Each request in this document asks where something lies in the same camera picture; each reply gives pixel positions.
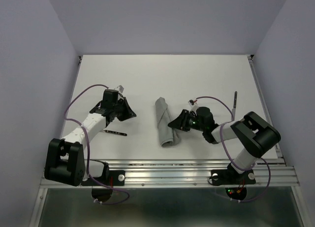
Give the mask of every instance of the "purple cable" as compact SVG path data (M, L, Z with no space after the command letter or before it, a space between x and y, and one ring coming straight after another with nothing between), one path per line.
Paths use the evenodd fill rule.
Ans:
M232 116L232 121L235 120L234 115L233 115L232 111L230 110L230 108L228 108L228 106L227 106L223 101L221 101L220 99L217 99L217 98L215 98L215 97L210 97L210 96L197 97L196 99L198 100L198 99L201 99L201 98L210 98L210 99L217 100L217 101L220 102L222 105L224 105L225 108L230 112L230 114L231 114L231 116ZM223 140L223 126L224 126L225 124L227 124L227 123L232 122L232 121L223 123L223 124L221 124L221 126L220 126L220 138L221 138L222 146L223 146L223 148L224 148L224 151L225 151L227 157L229 158L229 160L231 161L231 163L235 166L235 168L237 168L237 169L239 169L239 170L241 170L241 171L248 171L248 170L251 170L251 169L254 168L255 164L253 164L253 165L252 165L250 168L248 168L248 169L242 169L241 167L239 167L239 166L234 162L234 160L232 159L232 157L230 156L230 154L229 154L229 152L228 152L228 150L227 150L227 148L226 148L226 145L225 145L225 143L224 143L224 140Z
M256 197L247 199L247 200L239 201L239 200L235 200L235 199L228 198L228 197L222 196L222 195L220 195L220 194L217 194L216 191L215 191L214 194L217 195L217 196L220 196L220 197L222 197L222 198L225 198L225 199L228 199L228 200L231 200L231 201L237 201L237 202L251 202L251 201L255 201L255 200L257 200L258 198L262 197L262 196L266 193L267 189L269 188L270 181L271 181L271 170L270 170L270 166L269 166L269 164L267 163L267 161L266 161L264 158L261 158L261 159L265 162L265 164L266 164L266 166L267 166L267 168L268 168L269 176L268 176L268 182L267 182L267 185L266 185L264 191L262 191L259 195L257 195Z
M196 99L198 100L198 99L202 99L202 98L210 98L210 99L217 100L217 101L220 102L222 105L224 105L225 108L230 112L230 114L231 114L231 116L232 116L232 121L235 120L232 111L230 110L230 108L228 108L228 106L227 106L223 101L221 101L221 100L219 100L219 99L217 99L217 98L215 98L215 97L209 97L209 96L197 97ZM224 126L225 124L227 124L227 123L232 122L232 121L223 123L223 124L220 126L220 138L221 138L222 146L223 146L223 148L224 148L224 151L225 151L227 157L229 158L229 160L231 161L231 163L235 166L235 168L237 168L237 169L239 169L239 170L241 170L241 171L248 171L248 170L251 170L251 169L254 168L255 164L253 164L249 169L242 169L242 168L240 168L240 167L234 162L234 160L232 159L232 157L230 156L230 154L229 154L229 152L228 152L228 150L227 150L227 148L226 148L226 145L225 145L225 143L224 143L224 140L223 140L223 126ZM269 164L268 164L268 162L267 162L264 158L261 158L261 159L265 162L265 164L266 164L266 166L267 166L267 168L268 168L269 177L268 177L267 185L266 185L264 191L263 191L261 194L259 194L258 196L254 197L254 198L251 198L251 199L248 199L248 200L243 200L243 201L240 201L240 202L251 202L251 201L255 201L256 199L262 197L262 196L266 193L266 191L267 191L267 189L268 189L268 187L269 187L269 185L270 185L270 181L271 181L271 170L270 170Z
M108 189L111 189L111 190L113 190L113 191L118 191L118 192L122 192L122 193L127 194L127 197L126 197L125 199L123 199L123 200L121 200L121 201L118 201L118 202L103 203L103 202L101 202L101 201L98 201L97 199L94 199L94 201L96 201L97 203L102 204L102 205L116 205L116 204L120 204L120 203L122 203L122 202L124 202L124 201L127 201L127 200L130 198L130 194L129 194L127 191L125 191L125 190L115 189L115 188L112 188L111 186L105 185L105 184L103 184L103 183L97 181L94 177L92 177L92 176L90 175L90 154L91 154L91 149L90 149L90 140L89 140L89 137L88 137L88 132L87 132L87 130L85 129L85 127L82 126L82 123L81 123L81 122L79 122L79 121L77 121L77 120L75 120L75 119L69 119L69 118L66 117L67 112L68 112L69 108L72 106L72 104L73 104L83 93L85 93L88 89L93 88L93 87L97 87L97 86L102 86L102 87L105 87L105 88L108 89L108 87L105 86L105 85L103 85L103 84L94 84L94 85L89 86L89 87L86 88L83 92L81 92L75 99L73 99L73 101L67 106L67 108L66 108L65 111L64 111L63 118L64 118L65 120L67 120L67 121L73 121L73 122L77 123L79 126L81 126L81 128L82 128L82 130L83 130L83 132L84 132L84 135L85 135L85 138L86 138L86 142L87 142L87 149L88 149L87 174L88 174L89 178L92 179L92 180L93 180L95 183L97 183L98 185L101 185L101 186L103 186L103 187L105 187L105 188L108 188Z

